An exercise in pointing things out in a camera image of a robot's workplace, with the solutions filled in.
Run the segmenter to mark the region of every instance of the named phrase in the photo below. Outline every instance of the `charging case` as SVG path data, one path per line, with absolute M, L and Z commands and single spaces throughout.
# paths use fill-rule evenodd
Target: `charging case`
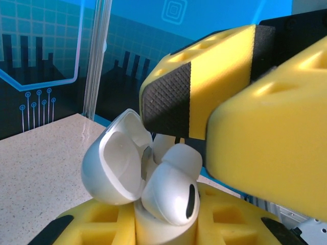
M 87 150 L 81 168 L 86 190 L 94 199 L 111 205 L 138 200 L 145 187 L 142 157 L 152 143 L 140 116 L 127 109 Z

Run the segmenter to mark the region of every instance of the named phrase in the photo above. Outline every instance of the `earbud case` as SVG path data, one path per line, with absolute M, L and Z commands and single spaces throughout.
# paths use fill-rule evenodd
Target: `earbud case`
M 145 188 L 142 157 L 152 143 L 140 116 L 127 109 L 87 150 L 81 168 L 86 190 L 96 200 L 111 205 L 138 200 Z

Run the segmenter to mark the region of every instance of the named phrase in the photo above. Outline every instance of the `white charging case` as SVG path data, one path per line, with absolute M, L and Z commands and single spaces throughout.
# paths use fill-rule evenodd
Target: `white charging case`
M 127 109 L 87 150 L 81 168 L 86 190 L 96 200 L 111 205 L 138 200 L 145 187 L 142 156 L 152 143 L 140 116 Z

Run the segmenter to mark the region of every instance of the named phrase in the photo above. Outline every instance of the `yellow foam block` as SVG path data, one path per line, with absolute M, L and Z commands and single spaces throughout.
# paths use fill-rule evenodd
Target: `yellow foam block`
M 261 217 L 277 220 L 276 216 L 209 185 L 198 183 L 198 187 L 200 211 L 194 245 L 280 245 L 261 221 Z M 118 207 L 90 200 L 59 217 L 65 215 L 74 219 L 54 245 L 136 244 L 133 204 Z
M 224 183 L 327 221 L 327 37 L 218 107 L 206 168 Z
M 211 112 L 249 84 L 255 35 L 268 32 L 256 25 L 230 29 L 163 57 L 140 90 L 147 130 L 205 139 Z
M 73 221 L 61 233 L 54 245 L 135 245 L 133 204 L 110 206 L 94 199 L 63 214 Z

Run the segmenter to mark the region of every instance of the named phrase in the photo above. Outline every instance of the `white countertop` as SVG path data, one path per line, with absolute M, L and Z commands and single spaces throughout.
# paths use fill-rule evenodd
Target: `white countertop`
M 0 244 L 28 244 L 91 197 L 80 167 L 105 128 L 79 114 L 0 141 Z

